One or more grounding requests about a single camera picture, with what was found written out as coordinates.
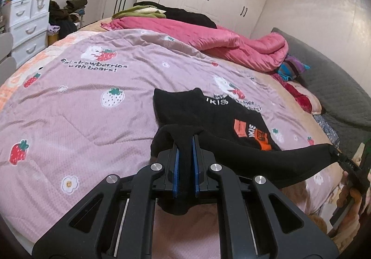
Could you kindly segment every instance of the drawer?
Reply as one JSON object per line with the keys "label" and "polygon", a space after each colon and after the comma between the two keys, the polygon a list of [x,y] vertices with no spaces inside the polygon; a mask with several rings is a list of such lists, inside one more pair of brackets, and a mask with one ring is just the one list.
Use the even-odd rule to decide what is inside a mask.
{"label": "drawer", "polygon": [[12,1],[3,7],[9,27],[30,19],[32,0]]}
{"label": "drawer", "polygon": [[49,11],[50,0],[32,0],[31,4],[31,18],[47,13]]}
{"label": "drawer", "polygon": [[9,32],[13,35],[13,49],[26,40],[46,31],[48,24],[49,12],[9,27]]}
{"label": "drawer", "polygon": [[46,47],[46,31],[16,47],[12,51],[12,57],[17,63],[17,69],[37,53],[43,51]]}

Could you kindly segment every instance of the human hand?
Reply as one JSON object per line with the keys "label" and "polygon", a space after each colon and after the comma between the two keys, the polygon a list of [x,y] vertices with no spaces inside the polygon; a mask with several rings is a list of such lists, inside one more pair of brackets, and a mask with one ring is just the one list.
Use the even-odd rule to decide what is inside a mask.
{"label": "human hand", "polygon": [[[348,173],[343,172],[342,183],[347,183]],[[357,235],[360,224],[359,224],[359,211],[361,209],[362,196],[360,192],[355,188],[348,188],[347,185],[343,187],[339,194],[339,199],[336,202],[338,207],[342,207],[348,195],[351,195],[354,198],[354,204],[349,210],[349,212],[344,217],[343,221],[339,225],[336,236],[333,238],[333,241],[337,245],[340,252],[342,252]],[[370,189],[367,191],[365,206],[362,209],[361,213],[365,210],[368,203],[370,202]]]}

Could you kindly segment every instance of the pink bedspread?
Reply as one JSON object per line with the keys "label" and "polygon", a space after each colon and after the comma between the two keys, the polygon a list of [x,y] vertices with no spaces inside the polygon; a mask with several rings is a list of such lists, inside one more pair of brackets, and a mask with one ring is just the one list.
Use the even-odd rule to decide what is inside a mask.
{"label": "pink bedspread", "polygon": [[107,30],[147,29],[169,36],[225,60],[259,72],[270,72],[281,65],[289,46],[278,33],[260,39],[248,39],[226,28],[218,29],[192,25],[171,19],[125,17],[109,24],[102,23]]}

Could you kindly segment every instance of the white bear print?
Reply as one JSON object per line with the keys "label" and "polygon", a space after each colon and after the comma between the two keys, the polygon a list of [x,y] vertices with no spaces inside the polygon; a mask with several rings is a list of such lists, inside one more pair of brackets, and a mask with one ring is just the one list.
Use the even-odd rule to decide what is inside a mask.
{"label": "white bear print", "polygon": [[102,47],[90,46],[87,48],[85,53],[81,55],[81,59],[85,60],[96,60],[96,58],[103,52]]}

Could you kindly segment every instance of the bed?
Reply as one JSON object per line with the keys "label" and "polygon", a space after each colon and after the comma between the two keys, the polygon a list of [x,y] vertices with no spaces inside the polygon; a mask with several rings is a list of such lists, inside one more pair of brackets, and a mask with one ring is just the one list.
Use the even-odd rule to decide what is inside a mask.
{"label": "bed", "polygon": [[[150,145],[158,127],[153,109],[148,107],[152,105],[154,88],[177,92],[201,87],[205,95],[213,95],[223,92],[215,77],[225,78],[238,85],[246,95],[253,94],[256,89],[261,97],[274,99],[262,112],[268,128],[273,127],[272,115],[277,112],[274,107],[279,106],[284,114],[280,120],[285,119],[297,132],[284,148],[305,147],[309,141],[331,143],[312,115],[303,111],[292,95],[270,75],[207,56],[165,34],[142,29],[107,32],[101,28],[101,22],[109,21],[86,26],[56,42],[25,63],[0,87],[0,129],[3,137],[6,136],[0,151],[0,212],[28,252],[106,175],[116,173],[125,177],[149,163]],[[101,64],[108,66],[94,65],[88,69],[90,57],[95,51],[102,51],[102,47],[96,49],[95,45],[108,41],[112,47],[137,46],[139,49],[145,46],[146,50],[143,52],[140,48],[109,64],[108,60],[120,53],[108,49],[101,58]],[[205,76],[195,78],[190,71],[193,65],[201,68]],[[175,69],[182,80],[177,81],[169,74]],[[94,74],[95,82],[90,85],[80,82],[80,72],[89,73],[89,76]],[[116,74],[112,81],[111,73]],[[129,84],[125,78],[133,74],[136,84]],[[113,115],[105,102],[111,97],[111,88],[118,89],[115,108],[120,108]],[[84,96],[89,93],[96,96],[96,103]],[[130,113],[136,113],[132,118],[122,119],[120,126],[127,125],[128,128],[112,133],[110,128],[121,122],[117,114],[125,114],[128,110],[121,103],[130,107]],[[59,119],[40,122],[37,116],[41,112],[53,112]],[[76,142],[83,137],[86,141]],[[284,143],[279,135],[274,136],[274,140],[280,147]],[[127,146],[110,146],[122,142]],[[12,156],[15,145],[21,155],[12,161],[9,155]],[[324,205],[334,202],[336,197],[329,196],[339,191],[341,178],[342,169],[338,164],[332,164],[308,180],[284,188],[283,192],[307,215],[317,215]],[[169,215],[156,207],[153,237],[153,258],[219,258],[216,207],[193,207],[185,216]]]}

